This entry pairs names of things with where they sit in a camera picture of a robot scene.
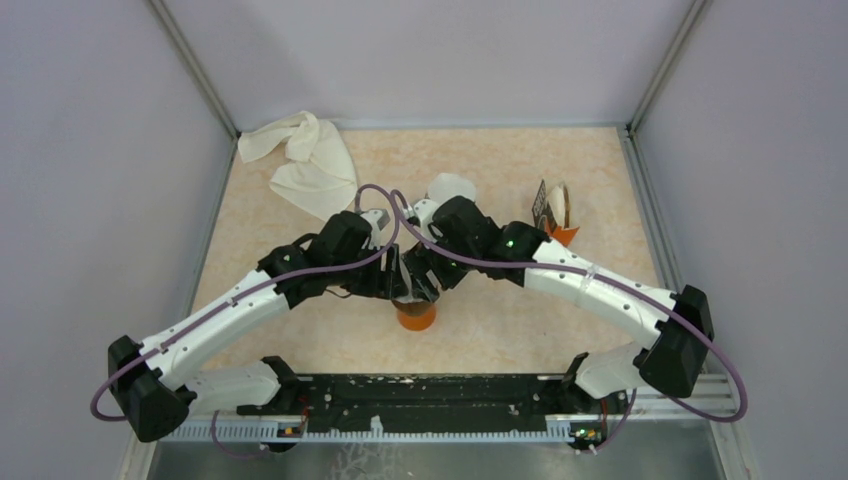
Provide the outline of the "white paper coffee filter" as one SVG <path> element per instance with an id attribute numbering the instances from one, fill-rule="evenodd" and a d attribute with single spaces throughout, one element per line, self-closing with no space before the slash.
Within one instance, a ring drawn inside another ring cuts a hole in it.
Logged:
<path id="1" fill-rule="evenodd" d="M 428 185 L 426 198 L 438 203 L 445 203 L 455 196 L 476 201 L 477 189 L 473 182 L 454 173 L 439 173 Z"/>

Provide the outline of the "orange coffee filter box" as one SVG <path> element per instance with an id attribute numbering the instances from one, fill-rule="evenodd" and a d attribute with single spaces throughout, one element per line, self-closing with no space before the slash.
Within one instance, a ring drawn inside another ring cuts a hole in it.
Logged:
<path id="1" fill-rule="evenodd" d="M 579 232 L 578 226 L 571 225 L 570 195 L 564 182 L 549 186 L 542 180 L 534 197 L 531 214 L 536 228 L 566 247 L 570 246 Z"/>

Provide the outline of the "orange glass flask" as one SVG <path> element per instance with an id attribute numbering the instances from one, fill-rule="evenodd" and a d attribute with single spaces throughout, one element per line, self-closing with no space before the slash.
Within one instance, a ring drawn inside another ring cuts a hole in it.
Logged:
<path id="1" fill-rule="evenodd" d="M 409 331 L 424 331 L 432 326 L 437 317 L 437 309 L 435 306 L 430 306 L 426 311 L 422 311 L 419 315 L 411 315 L 401 310 L 396 311 L 398 323 Z"/>

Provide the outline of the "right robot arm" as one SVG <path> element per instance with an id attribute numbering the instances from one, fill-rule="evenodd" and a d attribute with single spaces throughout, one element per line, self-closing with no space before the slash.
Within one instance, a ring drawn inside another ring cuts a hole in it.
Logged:
<path id="1" fill-rule="evenodd" d="M 622 347 L 574 359 L 563 385 L 572 410 L 588 412 L 603 397 L 642 386 L 670 397 L 692 395 L 713 338 L 703 291 L 632 281 L 531 224 L 497 225 L 464 196 L 424 199 L 401 211 L 420 241 L 416 269 L 424 280 L 447 290 L 475 270 L 567 300 L 630 335 Z"/>

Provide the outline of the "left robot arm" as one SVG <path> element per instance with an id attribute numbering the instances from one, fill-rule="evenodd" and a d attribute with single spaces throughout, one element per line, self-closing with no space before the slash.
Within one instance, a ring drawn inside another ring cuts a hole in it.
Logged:
<path id="1" fill-rule="evenodd" d="M 207 371 L 204 364 L 262 323 L 320 297 L 330 287 L 388 299 L 397 246 L 384 242 L 384 209 L 342 211 L 318 233 L 274 248 L 236 285 L 177 324 L 141 341 L 124 335 L 107 349 L 105 385 L 136 438 L 160 440 L 188 418 L 239 407 L 292 411 L 297 375 L 278 357 Z"/>

